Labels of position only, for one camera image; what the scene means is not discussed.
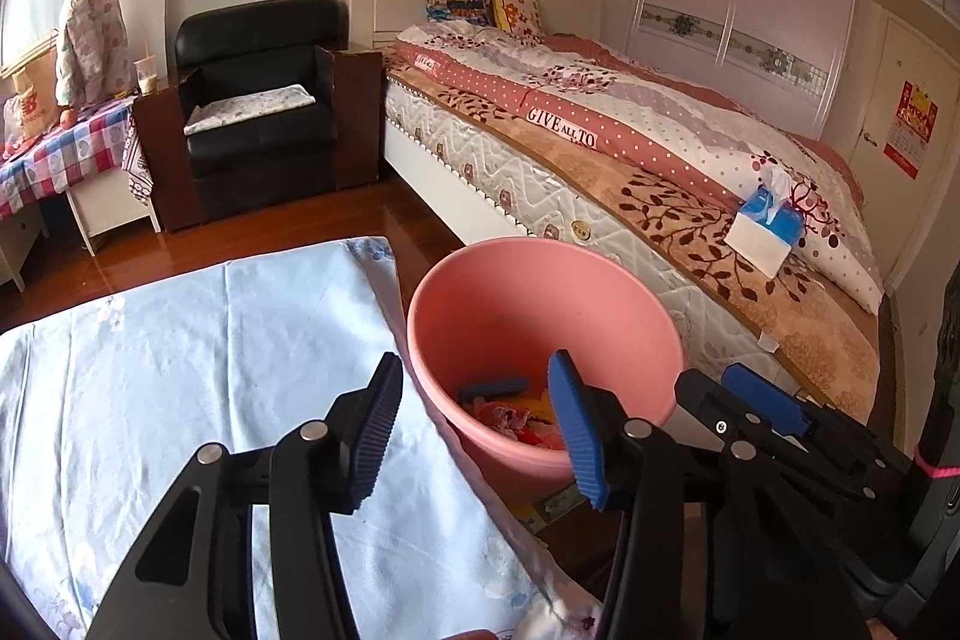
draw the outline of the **tissue box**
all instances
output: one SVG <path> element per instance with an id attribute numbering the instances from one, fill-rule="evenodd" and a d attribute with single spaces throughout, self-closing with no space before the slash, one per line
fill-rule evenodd
<path id="1" fill-rule="evenodd" d="M 776 277 L 794 242 L 803 236 L 803 215 L 787 204 L 782 204 L 774 220 L 767 223 L 773 204 L 770 191 L 757 190 L 740 208 L 724 237 L 724 242 L 771 279 Z"/>

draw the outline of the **red calendar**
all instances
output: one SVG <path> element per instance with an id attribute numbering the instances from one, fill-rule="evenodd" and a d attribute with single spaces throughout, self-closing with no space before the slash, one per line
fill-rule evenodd
<path id="1" fill-rule="evenodd" d="M 913 179 L 917 179 L 926 145 L 937 119 L 937 105 L 920 87 L 904 82 L 896 119 L 890 126 L 883 154 Z"/>

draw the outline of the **screw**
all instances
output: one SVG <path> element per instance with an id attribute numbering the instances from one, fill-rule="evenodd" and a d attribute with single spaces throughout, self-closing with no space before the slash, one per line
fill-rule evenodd
<path id="1" fill-rule="evenodd" d="M 730 446 L 730 452 L 741 461 L 750 461 L 751 458 L 757 456 L 757 448 L 745 439 L 738 439 L 737 442 L 734 442 Z"/>
<path id="2" fill-rule="evenodd" d="M 631 439 L 646 439 L 653 434 L 654 428 L 643 418 L 631 418 L 623 425 L 623 431 Z"/>
<path id="3" fill-rule="evenodd" d="M 224 449 L 216 442 L 208 442 L 203 448 L 197 451 L 197 461 L 202 464 L 212 464 L 219 461 L 220 456 L 224 455 Z"/>
<path id="4" fill-rule="evenodd" d="M 329 429 L 323 421 L 307 421 L 301 426 L 301 437 L 307 442 L 315 442 L 326 437 Z"/>

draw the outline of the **comforter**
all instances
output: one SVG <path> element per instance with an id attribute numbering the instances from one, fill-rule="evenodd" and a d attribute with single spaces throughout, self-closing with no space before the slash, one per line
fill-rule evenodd
<path id="1" fill-rule="evenodd" d="M 733 102 L 712 100 L 707 89 L 699 89 L 704 95 L 680 90 L 685 83 L 677 80 L 655 81 L 649 71 L 593 47 L 587 55 L 575 52 L 583 47 L 574 37 L 520 40 L 462 22 L 413 25 L 395 43 L 402 58 L 443 85 L 730 212 L 757 189 L 765 167 L 782 167 L 793 181 L 792 206 L 805 217 L 796 254 L 877 313 L 880 274 L 839 172 Z"/>

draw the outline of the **checkered tablecloth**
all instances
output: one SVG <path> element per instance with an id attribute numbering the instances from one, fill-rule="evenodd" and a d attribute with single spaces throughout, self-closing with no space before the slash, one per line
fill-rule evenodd
<path id="1" fill-rule="evenodd" d="M 44 196 L 119 167 L 130 128 L 133 97 L 80 112 L 68 130 L 55 127 L 31 150 L 0 166 L 0 220 Z"/>

